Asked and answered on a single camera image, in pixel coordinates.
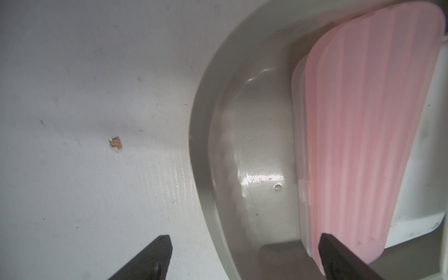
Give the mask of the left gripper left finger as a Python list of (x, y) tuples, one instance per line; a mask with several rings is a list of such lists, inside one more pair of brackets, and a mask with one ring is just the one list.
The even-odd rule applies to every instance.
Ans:
[(112, 275), (110, 280), (165, 280), (172, 252), (170, 236), (160, 235)]

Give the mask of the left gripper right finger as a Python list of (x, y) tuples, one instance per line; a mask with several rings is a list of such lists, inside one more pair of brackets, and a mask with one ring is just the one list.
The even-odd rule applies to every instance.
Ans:
[(383, 280), (332, 234), (321, 235), (318, 252), (327, 280)]

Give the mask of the white pencil case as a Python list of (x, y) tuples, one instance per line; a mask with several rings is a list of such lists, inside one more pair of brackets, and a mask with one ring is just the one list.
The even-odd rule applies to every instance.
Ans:
[(448, 201), (448, 40), (443, 40), (388, 233), (393, 247), (434, 231)]

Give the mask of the grey storage box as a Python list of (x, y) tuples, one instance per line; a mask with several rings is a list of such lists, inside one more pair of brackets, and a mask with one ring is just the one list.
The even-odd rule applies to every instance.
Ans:
[[(298, 62), (326, 31), (390, 1), (269, 1), (224, 41), (189, 132), (199, 201), (231, 280), (320, 280), (301, 242), (291, 101)], [(389, 247), (386, 280), (448, 277), (448, 202), (432, 232)]]

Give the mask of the translucent clear pencil case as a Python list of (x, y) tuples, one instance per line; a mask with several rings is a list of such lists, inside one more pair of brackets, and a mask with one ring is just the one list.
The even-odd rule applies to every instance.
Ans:
[(291, 79), (292, 114), (294, 125), (296, 177), (299, 197), (300, 235), (302, 244), (312, 256), (309, 224), (308, 158), (306, 135), (305, 68), (308, 57), (304, 56), (294, 69)]

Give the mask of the pink pencil case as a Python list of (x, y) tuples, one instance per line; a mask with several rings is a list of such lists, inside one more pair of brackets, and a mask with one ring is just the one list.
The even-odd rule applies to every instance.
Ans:
[(330, 234), (366, 263), (383, 253), (445, 33), (412, 1), (323, 35), (305, 68), (311, 255)]

